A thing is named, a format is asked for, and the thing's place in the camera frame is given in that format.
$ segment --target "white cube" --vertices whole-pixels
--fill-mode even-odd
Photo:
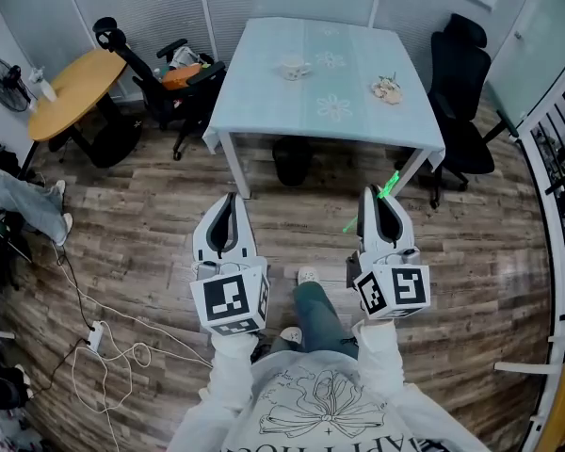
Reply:
[[[190,284],[201,324],[234,335],[266,327],[269,284],[260,266]]]
[[[354,285],[369,318],[403,318],[431,305],[429,267],[373,265]]]

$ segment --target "round wooden table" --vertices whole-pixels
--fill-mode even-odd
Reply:
[[[103,49],[79,57],[51,82],[56,101],[40,97],[27,125],[29,137],[36,142],[52,139],[56,145],[51,149],[71,137],[99,168],[122,161],[136,147],[141,131],[141,122],[124,117],[108,94],[125,67],[120,56]],[[107,126],[90,144],[73,125],[95,105],[105,115]]]

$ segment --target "jeans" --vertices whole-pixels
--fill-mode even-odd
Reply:
[[[272,344],[270,353],[283,350],[310,353],[330,350],[358,359],[358,347],[353,335],[343,329],[341,321],[317,282],[305,282],[293,291],[299,327],[303,331],[303,344],[288,342],[280,336]]]
[[[0,170],[0,210],[19,213],[30,226],[56,243],[67,236],[62,208],[63,201],[55,187],[35,186]]]

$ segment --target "green light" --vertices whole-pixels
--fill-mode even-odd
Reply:
[[[381,192],[377,195],[377,197],[382,200],[384,197],[389,196],[389,193],[392,192],[392,189],[394,188],[394,186],[396,185],[396,183],[399,181],[399,170],[397,170],[396,172],[394,172],[394,175],[392,176],[392,178],[387,181],[387,183],[385,183],[385,186],[383,187],[383,189],[381,190]],[[349,231],[349,229],[355,224],[355,222],[358,220],[358,217],[355,217],[344,229],[343,232],[347,233],[347,231]]]

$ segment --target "trash can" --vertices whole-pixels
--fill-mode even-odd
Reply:
[[[299,186],[308,175],[312,161],[312,147],[305,137],[287,136],[272,147],[272,157],[279,180],[285,186]]]

